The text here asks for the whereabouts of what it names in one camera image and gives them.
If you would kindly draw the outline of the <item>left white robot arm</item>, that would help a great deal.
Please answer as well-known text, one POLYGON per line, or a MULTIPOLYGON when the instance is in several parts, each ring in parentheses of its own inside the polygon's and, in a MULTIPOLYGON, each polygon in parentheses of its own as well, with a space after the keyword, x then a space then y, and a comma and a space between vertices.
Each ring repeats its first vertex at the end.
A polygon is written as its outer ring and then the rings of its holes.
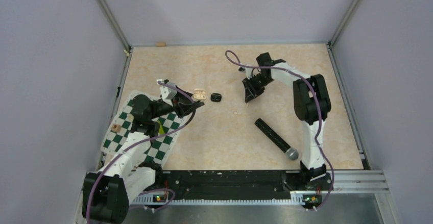
POLYGON ((122 223, 142 192, 162 187, 163 175, 145 163, 145 152, 162 137, 157 119, 172 113, 193 118, 202 106, 202 99, 194 99, 192 93, 171 82, 162 85, 159 98, 140 91, 129 95, 103 142, 112 159, 98 171, 87 173, 83 182, 82 216, 87 223, 122 223))

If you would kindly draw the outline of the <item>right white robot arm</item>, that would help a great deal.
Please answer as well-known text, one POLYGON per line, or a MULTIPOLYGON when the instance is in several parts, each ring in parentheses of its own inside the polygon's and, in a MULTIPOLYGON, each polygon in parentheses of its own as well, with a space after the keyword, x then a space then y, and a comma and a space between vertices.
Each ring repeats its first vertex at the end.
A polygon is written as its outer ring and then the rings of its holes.
POLYGON ((321 74, 305 74, 282 59, 272 60, 269 53, 260 54, 256 61, 255 67, 240 66, 246 73, 243 79, 245 102, 263 94, 266 85, 272 81, 280 81, 292 88, 295 115, 304 128, 299 182, 305 189, 314 189, 320 183, 320 178, 326 176, 322 144, 331 101, 325 78, 321 74))

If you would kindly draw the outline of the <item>white earbud charging case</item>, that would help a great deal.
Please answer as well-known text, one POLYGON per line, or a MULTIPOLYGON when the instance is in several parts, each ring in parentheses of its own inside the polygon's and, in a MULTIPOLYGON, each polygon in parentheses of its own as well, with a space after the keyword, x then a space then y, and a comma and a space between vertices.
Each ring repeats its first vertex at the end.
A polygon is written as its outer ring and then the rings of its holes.
POLYGON ((205 101, 207 99, 206 90, 205 89, 201 89, 201 88, 195 88, 193 90, 193 94, 192 94, 191 98, 195 102, 205 101))

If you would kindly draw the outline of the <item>black earbud charging case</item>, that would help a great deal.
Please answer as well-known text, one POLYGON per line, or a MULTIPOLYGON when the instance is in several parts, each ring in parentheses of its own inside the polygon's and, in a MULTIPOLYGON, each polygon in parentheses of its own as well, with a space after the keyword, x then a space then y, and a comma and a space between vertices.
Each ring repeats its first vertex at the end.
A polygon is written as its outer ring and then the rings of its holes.
POLYGON ((218 102, 220 102, 222 100, 222 95, 219 94, 219 93, 212 93, 211 96, 210 96, 210 100, 212 102, 218 103, 218 102))

